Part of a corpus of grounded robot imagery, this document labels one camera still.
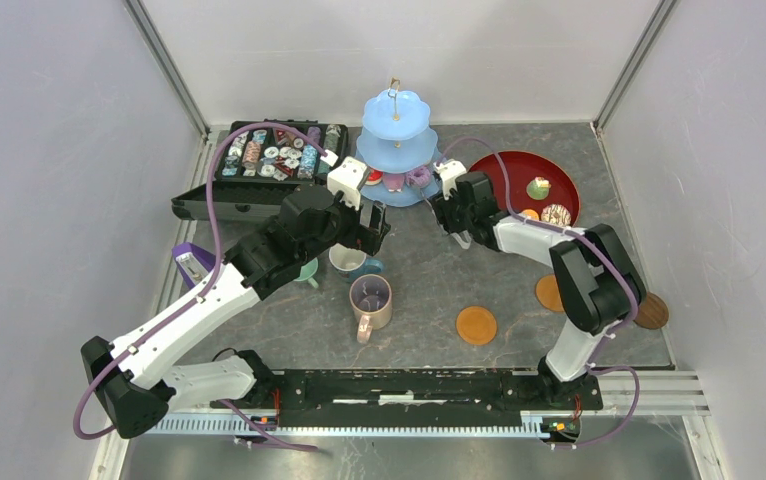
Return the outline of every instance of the round cork coaster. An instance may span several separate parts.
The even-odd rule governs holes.
[[[472,345],[486,345],[498,333],[498,322],[489,310],[468,307],[457,315],[457,333]]]
[[[563,301],[560,300],[560,288],[557,286],[557,277],[545,275],[536,282],[536,299],[543,307],[552,312],[563,313]]]
[[[639,306],[639,314],[633,319],[637,325],[649,330],[657,330],[669,321],[669,307],[662,298],[649,293]]]

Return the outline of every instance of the blue cake stand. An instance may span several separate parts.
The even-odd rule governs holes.
[[[430,128],[430,106],[415,92],[382,91],[366,102],[362,127],[356,158],[379,172],[407,173],[440,156],[436,148],[439,136]],[[392,207],[407,207],[438,193],[439,185],[434,179],[423,189],[404,184],[401,191],[390,192],[380,182],[361,192]]]

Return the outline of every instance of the red tray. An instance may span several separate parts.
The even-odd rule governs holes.
[[[510,176],[510,188],[512,189],[510,200],[517,212],[528,208],[536,210],[540,215],[542,209],[553,203],[566,207],[571,214],[571,224],[577,222],[580,214],[580,196],[574,182],[563,171],[547,158],[529,152],[500,152],[507,173]],[[472,165],[470,172],[485,172],[492,180],[492,188],[498,207],[506,211],[506,189],[504,188],[504,175],[495,155],[487,155]],[[527,184],[536,177],[543,177],[551,182],[551,190],[544,200],[534,200],[527,195]]]

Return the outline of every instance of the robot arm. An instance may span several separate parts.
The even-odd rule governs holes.
[[[331,156],[325,161],[334,160]],[[95,337],[83,345],[90,382],[113,358],[126,350],[131,353],[95,391],[121,437],[141,435],[175,409],[267,393],[269,372],[253,352],[221,362],[174,364],[219,325],[297,278],[304,264],[333,245],[375,255],[390,227],[379,203],[372,206],[369,225],[360,224],[359,189],[369,172],[365,164],[346,158],[328,174],[327,188],[299,188],[283,201],[278,215],[230,248],[224,263],[210,274],[219,277],[208,294],[201,297],[198,288],[207,278],[132,332],[112,342]],[[192,300],[196,303],[191,308],[140,347],[133,346],[144,332]],[[257,383],[263,388],[254,391]]]
[[[630,304],[616,279],[601,267],[597,257],[563,232],[522,223],[502,212],[492,182],[483,172],[466,173],[451,160],[437,167],[442,191],[430,199],[442,228],[451,234],[467,232],[475,242],[492,250],[521,255],[554,269],[567,320],[557,343],[540,361],[548,395],[571,387],[586,374],[592,356],[608,328],[630,311]],[[605,254],[636,296],[645,299],[639,273],[612,227],[596,225],[577,232]]]

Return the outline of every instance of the white wall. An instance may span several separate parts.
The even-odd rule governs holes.
[[[87,476],[80,346],[148,318],[197,143],[121,2],[0,2],[0,479]]]
[[[606,127],[736,478],[766,478],[766,2],[680,2]]]
[[[399,77],[433,121],[595,117],[657,0],[144,0],[208,122],[359,125]]]

